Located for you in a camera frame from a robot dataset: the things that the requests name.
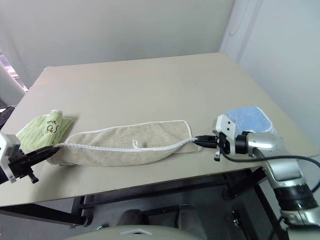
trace table leg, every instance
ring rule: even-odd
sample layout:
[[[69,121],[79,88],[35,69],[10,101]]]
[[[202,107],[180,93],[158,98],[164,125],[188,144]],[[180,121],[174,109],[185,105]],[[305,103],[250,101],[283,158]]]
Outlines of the table leg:
[[[222,197],[224,200],[231,200],[245,191],[254,188],[259,181],[264,179],[266,174],[262,167],[259,167],[257,170],[248,175],[245,179],[232,186],[231,188],[225,190],[222,193]]]
[[[0,214],[69,226],[87,226],[89,219],[74,213],[55,210],[34,203],[0,207]]]

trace green towel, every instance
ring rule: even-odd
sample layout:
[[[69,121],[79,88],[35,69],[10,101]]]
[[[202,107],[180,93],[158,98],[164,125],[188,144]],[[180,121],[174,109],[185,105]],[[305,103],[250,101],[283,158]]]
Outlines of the green towel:
[[[62,111],[52,110],[50,114],[38,116],[17,133],[20,149],[29,153],[45,146],[60,143],[72,124],[71,118],[62,117]]]

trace floor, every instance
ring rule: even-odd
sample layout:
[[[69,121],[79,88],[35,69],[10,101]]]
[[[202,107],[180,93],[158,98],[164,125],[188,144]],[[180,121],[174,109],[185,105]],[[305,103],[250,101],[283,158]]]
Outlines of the floor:
[[[150,190],[163,190],[190,184],[199,184],[221,180],[222,175],[206,176],[196,179],[188,179],[179,182],[163,183],[160,186],[146,186],[142,188],[126,189],[111,193],[92,196],[90,201],[103,200],[106,197],[122,197],[132,194],[145,193]],[[0,240],[24,239],[24,240],[58,240],[76,236],[81,233],[93,231],[100,225],[112,225],[116,219],[128,209],[140,209],[142,211],[157,209],[172,205],[189,204],[197,209],[204,225],[209,240],[245,240],[243,231],[237,229],[232,221],[231,211],[234,208],[244,208],[251,221],[252,228],[258,235],[258,239],[266,239],[271,231],[271,224],[266,213],[253,190],[250,190],[236,199],[225,201],[221,197],[226,185],[207,187],[201,189],[177,192],[157,197],[133,199],[105,205],[99,205],[84,212],[93,216],[90,226],[77,226],[71,229],[69,226],[46,223],[35,220],[27,220],[17,217],[0,215]],[[56,201],[42,202],[40,205],[57,210],[70,212],[73,199],[61,199]],[[161,214],[151,216],[152,225],[174,225],[174,214]]]

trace beige tabletop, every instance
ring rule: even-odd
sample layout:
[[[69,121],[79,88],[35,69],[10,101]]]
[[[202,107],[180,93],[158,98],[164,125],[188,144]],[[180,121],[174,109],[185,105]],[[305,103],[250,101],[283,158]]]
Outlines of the beige tabletop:
[[[260,107],[292,154],[317,155],[293,121],[224,53],[47,67],[3,127],[16,134],[33,118],[62,110],[74,119],[69,134],[151,121],[186,120],[193,136],[209,135],[214,119],[228,110]],[[255,167],[214,151],[174,154],[137,166],[58,166],[46,161],[28,177],[0,185],[0,206],[84,196],[164,181]]]

